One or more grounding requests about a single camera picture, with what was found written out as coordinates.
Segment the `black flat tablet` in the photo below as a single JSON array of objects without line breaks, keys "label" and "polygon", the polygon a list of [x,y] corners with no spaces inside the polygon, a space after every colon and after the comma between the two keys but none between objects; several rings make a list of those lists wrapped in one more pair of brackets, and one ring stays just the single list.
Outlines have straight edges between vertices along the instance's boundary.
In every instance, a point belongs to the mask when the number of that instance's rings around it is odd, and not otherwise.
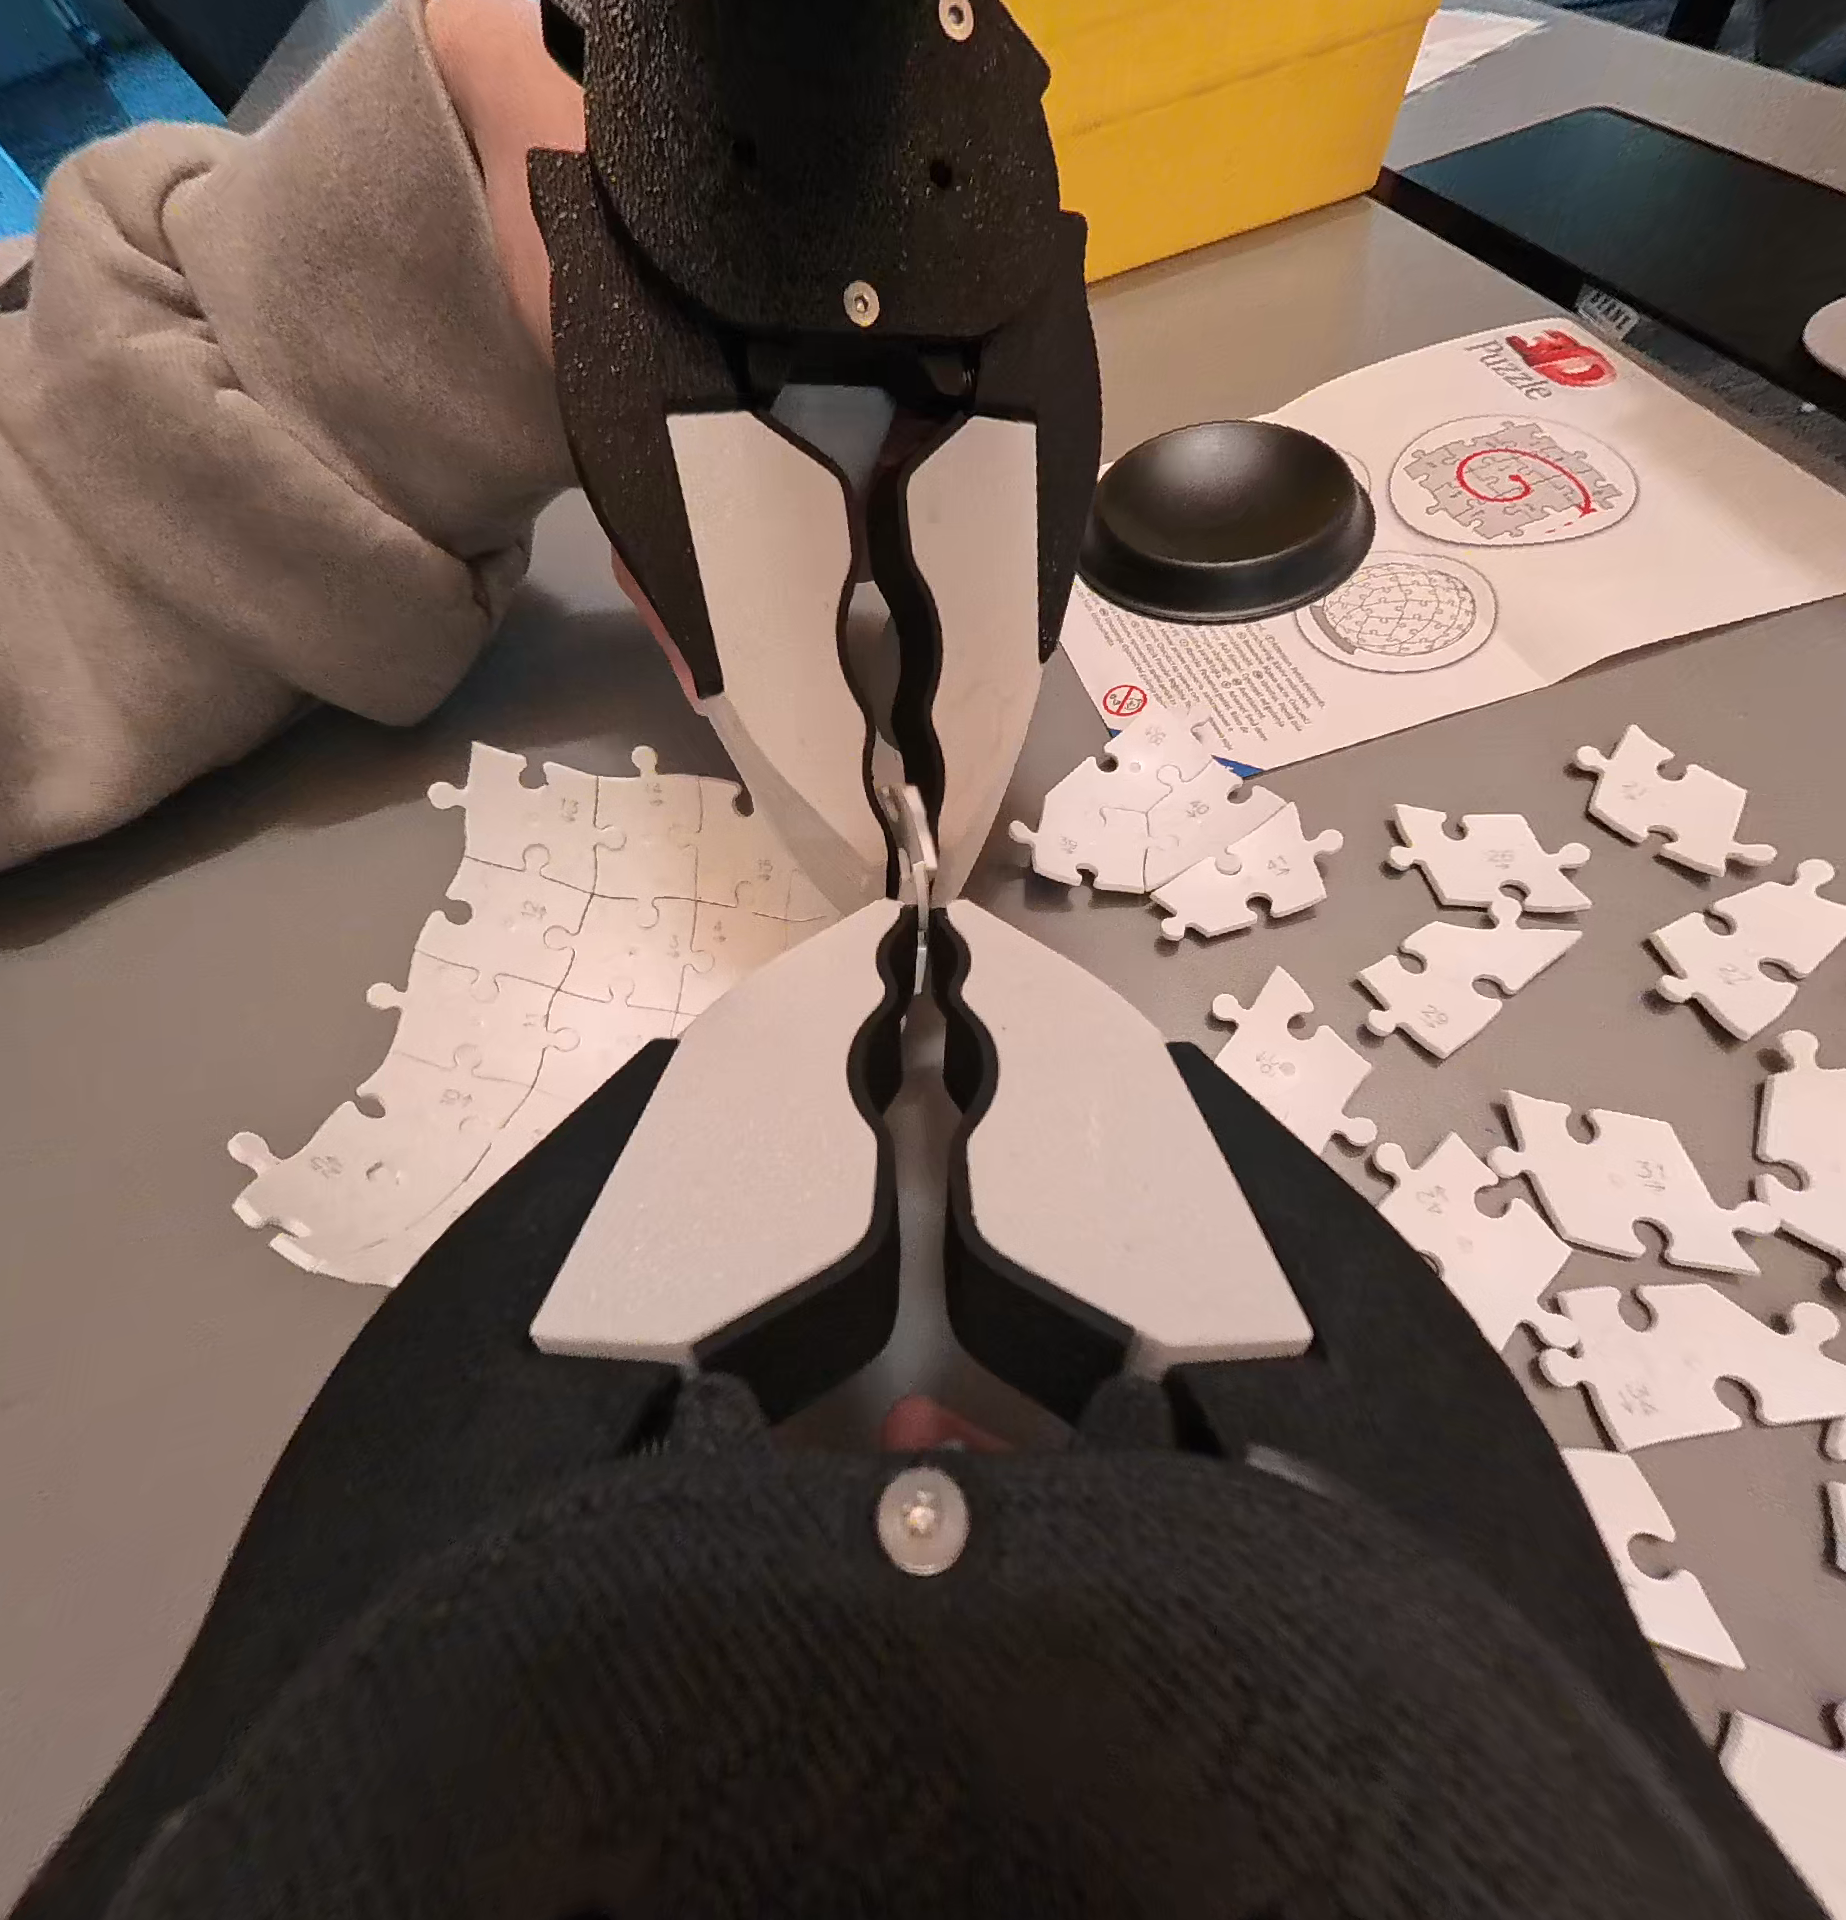
[{"label": "black flat tablet", "polygon": [[1846,424],[1846,372],[1805,345],[1846,299],[1846,190],[1613,106],[1379,173],[1392,212],[1572,309],[1635,313]]}]

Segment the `small assembled puzzle section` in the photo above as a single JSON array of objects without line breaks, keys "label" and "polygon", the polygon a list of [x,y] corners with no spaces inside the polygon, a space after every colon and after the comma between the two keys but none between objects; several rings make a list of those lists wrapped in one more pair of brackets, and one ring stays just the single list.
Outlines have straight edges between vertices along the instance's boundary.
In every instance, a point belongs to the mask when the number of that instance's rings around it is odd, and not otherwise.
[{"label": "small assembled puzzle section", "polygon": [[1217,940],[1325,899],[1343,834],[1303,826],[1297,804],[1211,754],[1182,712],[1154,709],[1011,823],[1036,877],[1148,899],[1159,938]]}]

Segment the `large assembled puzzle section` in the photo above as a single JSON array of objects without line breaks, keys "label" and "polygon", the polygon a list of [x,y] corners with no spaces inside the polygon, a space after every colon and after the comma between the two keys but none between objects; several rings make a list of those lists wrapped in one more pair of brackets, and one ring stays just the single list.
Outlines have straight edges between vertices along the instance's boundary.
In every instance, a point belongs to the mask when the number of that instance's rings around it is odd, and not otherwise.
[{"label": "large assembled puzzle section", "polygon": [[734,780],[534,765],[482,742],[431,784],[460,864],[380,1069],[289,1155],[240,1134],[234,1210],[294,1266],[392,1288],[643,1046],[836,921]]}]

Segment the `black round puzzle stand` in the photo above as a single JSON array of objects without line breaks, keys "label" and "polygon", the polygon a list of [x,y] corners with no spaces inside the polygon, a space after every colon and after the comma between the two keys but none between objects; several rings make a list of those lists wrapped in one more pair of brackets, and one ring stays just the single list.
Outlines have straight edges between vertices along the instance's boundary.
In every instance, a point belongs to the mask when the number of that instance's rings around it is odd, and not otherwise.
[{"label": "black round puzzle stand", "polygon": [[1336,591],[1375,538],[1367,489],[1334,446],[1267,420],[1198,421],[1104,466],[1079,583],[1151,620],[1252,622]]}]

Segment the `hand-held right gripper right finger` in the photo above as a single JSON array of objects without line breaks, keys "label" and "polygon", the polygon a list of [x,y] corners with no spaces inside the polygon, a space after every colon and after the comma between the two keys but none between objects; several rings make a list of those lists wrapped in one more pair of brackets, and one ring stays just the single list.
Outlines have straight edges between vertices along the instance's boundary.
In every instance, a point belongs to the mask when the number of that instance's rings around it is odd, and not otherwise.
[{"label": "hand-held right gripper right finger", "polygon": [[970,1357],[1076,1422],[1109,1380],[1310,1349],[1310,1318],[1151,1020],[970,899],[930,915],[930,984],[958,1106],[944,1303]]}]

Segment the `white instruction sheet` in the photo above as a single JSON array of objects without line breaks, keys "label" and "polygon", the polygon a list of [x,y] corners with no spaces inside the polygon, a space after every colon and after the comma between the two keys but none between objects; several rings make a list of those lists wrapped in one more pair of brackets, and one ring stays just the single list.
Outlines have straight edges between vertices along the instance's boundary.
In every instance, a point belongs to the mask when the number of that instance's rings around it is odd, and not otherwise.
[{"label": "white instruction sheet", "polygon": [[1367,484],[1367,559],[1229,625],[1080,584],[1064,653],[1109,731],[1169,707],[1211,754],[1276,769],[1846,593],[1846,495],[1577,320],[1393,355],[1270,420]]}]

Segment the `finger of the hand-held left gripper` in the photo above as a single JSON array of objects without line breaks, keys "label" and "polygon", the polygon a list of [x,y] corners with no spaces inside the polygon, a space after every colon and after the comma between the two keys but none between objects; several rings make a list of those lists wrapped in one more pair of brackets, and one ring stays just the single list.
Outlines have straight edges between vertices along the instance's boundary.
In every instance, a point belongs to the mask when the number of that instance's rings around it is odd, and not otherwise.
[{"label": "finger of the hand-held left gripper", "polygon": [[847,479],[753,411],[677,413],[669,444],[718,666],[698,707],[822,898],[881,899],[871,722],[843,658],[855,574]]},{"label": "finger of the hand-held left gripper", "polygon": [[966,884],[1038,698],[1036,429],[970,418],[912,470],[896,584],[896,745],[923,797],[935,891]]}]

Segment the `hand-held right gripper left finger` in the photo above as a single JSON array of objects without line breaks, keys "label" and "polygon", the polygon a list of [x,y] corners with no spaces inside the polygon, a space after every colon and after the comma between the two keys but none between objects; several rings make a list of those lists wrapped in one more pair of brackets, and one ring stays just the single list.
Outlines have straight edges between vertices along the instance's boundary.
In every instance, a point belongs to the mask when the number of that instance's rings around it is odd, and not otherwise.
[{"label": "hand-held right gripper left finger", "polygon": [[817,929],[672,1043],[535,1310],[540,1351],[732,1376],[772,1422],[881,1354],[901,1296],[885,1116],[906,909]]}]

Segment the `scatter of loose puzzle parts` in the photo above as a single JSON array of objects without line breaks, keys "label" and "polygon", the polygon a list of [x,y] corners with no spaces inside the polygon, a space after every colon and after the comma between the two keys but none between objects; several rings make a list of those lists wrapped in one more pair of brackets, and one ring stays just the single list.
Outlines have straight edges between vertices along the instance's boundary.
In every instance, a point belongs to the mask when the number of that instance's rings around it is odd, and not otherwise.
[{"label": "scatter of loose puzzle parts", "polygon": [[[1635,842],[1664,836],[1659,854],[1703,874],[1722,877],[1730,862],[1762,865],[1768,848],[1744,851],[1733,836],[1745,793],[1701,765],[1676,777],[1662,769],[1673,754],[1630,726],[1611,749],[1583,748],[1576,771],[1595,773],[1586,811]],[[1804,971],[1820,964],[1841,938],[1829,921],[1846,924],[1846,909],[1822,899],[1831,868],[1804,862],[1799,877],[1761,882],[1737,899],[1748,929],[1757,938],[1801,943]],[[1537,958],[1551,964],[1580,925],[1541,921],[1516,925],[1525,901],[1488,899],[1492,925],[1466,927],[1433,921],[1403,952],[1367,971],[1366,985],[1379,1005],[1369,1031],[1409,1033],[1431,1054],[1444,1059],[1470,1042],[1506,1003],[1474,992],[1483,973],[1482,940],[1525,940],[1530,977]],[[1316,1147],[1332,1136],[1366,1147],[1375,1126],[1364,1116],[1343,1116],[1343,1102],[1372,1063],[1343,1036],[1325,1031],[1293,1033],[1307,1020],[1310,999],[1294,977],[1276,971],[1258,994],[1241,1003],[1233,994],[1213,1001],[1211,1018],[1230,1027],[1224,1072],[1287,1116],[1300,1139]],[[1820,1067],[1819,1043],[1799,1031],[1782,1036],[1784,1072],[1764,1089],[1762,1116],[1795,1116],[1807,1132],[1816,1114],[1846,1122],[1846,1067]],[[1376,1147],[1367,1165],[1390,1180],[1379,1207],[1392,1228],[1424,1255],[1439,1284],[1470,1314],[1492,1349],[1516,1329],[1536,1336],[1536,1372],[1554,1387],[1580,1388],[1611,1446],[1560,1448],[1563,1470],[1589,1516],[1591,1535],[1614,1566],[1626,1607],[1646,1646],[1644,1667],[1666,1650],[1706,1667],[1744,1669],[1740,1650],[1696,1573],[1662,1575],[1637,1568],[1635,1543],[1676,1543],[1675,1525],[1646,1481],[1637,1452],[1673,1441],[1715,1435],[1740,1421],[1720,1397],[1720,1382],[1752,1397],[1766,1426],[1825,1426],[1825,1446],[1846,1446],[1846,1360],[1822,1347],[1837,1335],[1836,1314],[1804,1303],[1775,1319],[1711,1286],[1755,1273],[1745,1244],[1779,1231],[1764,1197],[1711,1195],[1676,1129],[1666,1119],[1595,1110],[1583,1112],[1586,1138],[1574,1112],[1554,1099],[1506,1093],[1511,1142],[1480,1156],[1450,1134],[1419,1161],[1393,1142]],[[1536,1207],[1516,1197],[1503,1212],[1482,1212],[1480,1193],[1523,1179]],[[1703,1284],[1640,1286],[1635,1306],[1646,1325],[1632,1325],[1614,1286],[1554,1290],[1565,1247],[1634,1260],[1644,1247],[1637,1225],[1662,1241],[1662,1260],[1690,1268]],[[1744,1711],[1725,1714],[1720,1762],[1730,1790],[1740,1793],[1752,1824],[1762,1822],[1779,1850],[1829,1915],[1846,1915],[1846,1701],[1833,1707],[1836,1745],[1819,1745]]]}]

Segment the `yellow plastic bin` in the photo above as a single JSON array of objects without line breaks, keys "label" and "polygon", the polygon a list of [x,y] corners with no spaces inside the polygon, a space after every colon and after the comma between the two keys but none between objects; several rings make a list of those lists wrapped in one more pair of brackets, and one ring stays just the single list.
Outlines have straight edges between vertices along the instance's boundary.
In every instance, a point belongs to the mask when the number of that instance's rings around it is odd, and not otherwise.
[{"label": "yellow plastic bin", "polygon": [[1369,190],[1436,1],[1009,1],[1091,285]]}]

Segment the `person's left forearm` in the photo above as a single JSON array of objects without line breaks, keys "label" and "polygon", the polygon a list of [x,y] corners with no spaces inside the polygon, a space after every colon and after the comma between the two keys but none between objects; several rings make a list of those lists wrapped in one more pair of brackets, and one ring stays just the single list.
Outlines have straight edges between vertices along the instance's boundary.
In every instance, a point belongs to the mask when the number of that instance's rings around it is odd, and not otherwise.
[{"label": "person's left forearm", "polygon": [[423,722],[575,486],[540,5],[384,5],[251,134],[152,124],[0,241],[0,871],[310,707]]}]

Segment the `white paper slip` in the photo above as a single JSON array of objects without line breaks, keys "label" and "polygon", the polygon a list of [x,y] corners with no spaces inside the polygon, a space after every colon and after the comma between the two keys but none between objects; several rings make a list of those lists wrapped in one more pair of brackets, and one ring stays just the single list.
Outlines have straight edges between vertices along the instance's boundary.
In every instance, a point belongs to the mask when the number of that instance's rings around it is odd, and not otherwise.
[{"label": "white paper slip", "polygon": [[1416,96],[1540,30],[1544,22],[1514,13],[1439,9],[1424,27],[1404,96]]}]

